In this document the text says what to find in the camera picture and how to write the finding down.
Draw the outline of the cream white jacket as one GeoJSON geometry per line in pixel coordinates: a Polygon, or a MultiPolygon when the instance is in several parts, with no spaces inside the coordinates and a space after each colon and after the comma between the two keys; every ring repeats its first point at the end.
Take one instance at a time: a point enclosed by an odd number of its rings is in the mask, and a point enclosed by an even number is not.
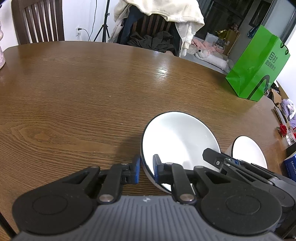
{"type": "Polygon", "coordinates": [[[186,56],[195,33],[205,24],[198,1],[119,1],[114,8],[115,27],[108,40],[110,43],[118,40],[123,20],[128,17],[132,6],[147,16],[157,14],[167,22],[175,23],[181,37],[178,57],[186,56]]]}

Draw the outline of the green paper shopping bag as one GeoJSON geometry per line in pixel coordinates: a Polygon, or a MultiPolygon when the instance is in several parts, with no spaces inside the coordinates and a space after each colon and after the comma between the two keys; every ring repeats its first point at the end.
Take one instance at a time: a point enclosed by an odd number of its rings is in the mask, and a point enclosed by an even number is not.
{"type": "Polygon", "coordinates": [[[238,97],[259,101],[287,63],[290,53],[281,39],[260,26],[226,76],[238,97]]]}

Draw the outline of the pink textured vase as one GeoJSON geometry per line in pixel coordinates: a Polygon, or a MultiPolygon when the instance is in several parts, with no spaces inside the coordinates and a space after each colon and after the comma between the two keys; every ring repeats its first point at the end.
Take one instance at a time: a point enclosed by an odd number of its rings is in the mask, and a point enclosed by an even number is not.
{"type": "MultiPolygon", "coordinates": [[[[0,41],[3,39],[3,31],[1,30],[1,22],[0,22],[0,41]]],[[[5,56],[4,56],[4,53],[0,47],[0,69],[3,68],[3,66],[5,65],[6,63],[6,59],[5,59],[5,56]]]]}

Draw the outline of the chair draped with clothes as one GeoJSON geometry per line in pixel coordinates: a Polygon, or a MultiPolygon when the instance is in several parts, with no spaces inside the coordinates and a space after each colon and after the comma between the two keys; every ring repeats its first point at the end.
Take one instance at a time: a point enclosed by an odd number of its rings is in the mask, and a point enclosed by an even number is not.
{"type": "Polygon", "coordinates": [[[158,14],[150,16],[136,6],[129,6],[123,17],[115,42],[161,53],[169,52],[178,57],[181,37],[174,22],[168,22],[158,14]]]}

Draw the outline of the blue tissue box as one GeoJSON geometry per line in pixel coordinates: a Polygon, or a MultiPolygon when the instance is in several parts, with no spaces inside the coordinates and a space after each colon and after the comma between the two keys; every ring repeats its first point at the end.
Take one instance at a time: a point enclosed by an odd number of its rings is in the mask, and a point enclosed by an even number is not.
{"type": "Polygon", "coordinates": [[[290,155],[283,161],[285,168],[287,170],[288,177],[296,181],[296,155],[295,153],[290,155]]]}

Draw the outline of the black light stand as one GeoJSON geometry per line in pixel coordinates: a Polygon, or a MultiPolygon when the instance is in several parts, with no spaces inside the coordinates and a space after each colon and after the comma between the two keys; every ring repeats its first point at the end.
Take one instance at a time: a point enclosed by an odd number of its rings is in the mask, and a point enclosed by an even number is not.
{"type": "Polygon", "coordinates": [[[103,24],[102,24],[101,28],[99,29],[98,33],[96,34],[93,42],[95,42],[97,40],[100,33],[102,33],[102,42],[106,43],[107,38],[110,38],[108,25],[107,25],[107,18],[110,15],[109,5],[110,5],[110,0],[107,0],[103,24]]]}

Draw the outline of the cardboard box with clothes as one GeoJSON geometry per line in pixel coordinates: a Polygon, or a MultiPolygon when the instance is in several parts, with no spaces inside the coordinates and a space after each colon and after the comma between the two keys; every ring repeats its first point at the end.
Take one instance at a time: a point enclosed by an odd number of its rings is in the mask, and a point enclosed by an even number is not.
{"type": "Polygon", "coordinates": [[[275,81],[271,85],[267,97],[273,101],[281,112],[280,120],[285,121],[287,126],[295,129],[295,104],[288,98],[279,83],[275,81]]]}

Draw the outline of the dark wooden slatted chair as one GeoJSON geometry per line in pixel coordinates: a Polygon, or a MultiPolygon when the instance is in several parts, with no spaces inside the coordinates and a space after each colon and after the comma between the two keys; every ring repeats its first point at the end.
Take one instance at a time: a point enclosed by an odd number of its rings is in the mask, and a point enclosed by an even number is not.
{"type": "Polygon", "coordinates": [[[14,0],[11,11],[20,45],[65,40],[61,0],[14,0]]]}

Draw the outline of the white bowl black rim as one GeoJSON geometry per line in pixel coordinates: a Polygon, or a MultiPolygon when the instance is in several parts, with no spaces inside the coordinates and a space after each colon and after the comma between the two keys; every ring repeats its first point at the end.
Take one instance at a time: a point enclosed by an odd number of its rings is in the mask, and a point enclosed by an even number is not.
{"type": "Polygon", "coordinates": [[[267,162],[262,150],[259,145],[248,136],[237,137],[227,148],[225,154],[234,159],[256,164],[267,169],[267,162]]]}
{"type": "Polygon", "coordinates": [[[187,170],[204,166],[217,172],[216,167],[203,159],[207,148],[221,152],[214,134],[202,121],[187,113],[169,111],[155,116],[146,125],[140,143],[140,156],[151,183],[170,193],[170,185],[158,185],[154,181],[153,155],[157,154],[162,163],[176,163],[187,170]]]}

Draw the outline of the red artificial rose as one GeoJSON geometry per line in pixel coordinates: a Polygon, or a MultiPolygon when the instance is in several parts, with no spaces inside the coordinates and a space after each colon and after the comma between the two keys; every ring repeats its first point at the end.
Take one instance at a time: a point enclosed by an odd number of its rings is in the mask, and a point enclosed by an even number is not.
{"type": "Polygon", "coordinates": [[[281,137],[286,137],[287,135],[287,126],[284,124],[280,124],[280,126],[277,127],[277,131],[280,134],[281,137]]]}

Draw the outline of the white plush toy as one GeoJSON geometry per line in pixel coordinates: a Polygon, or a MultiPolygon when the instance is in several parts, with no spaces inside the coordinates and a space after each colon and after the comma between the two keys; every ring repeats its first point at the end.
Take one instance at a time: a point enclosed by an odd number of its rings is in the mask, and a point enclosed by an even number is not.
{"type": "Polygon", "coordinates": [[[201,50],[199,49],[197,52],[195,52],[195,57],[198,59],[205,61],[207,63],[210,63],[222,70],[226,70],[228,68],[228,60],[225,61],[223,58],[217,57],[214,54],[212,54],[209,50],[201,50]]]}

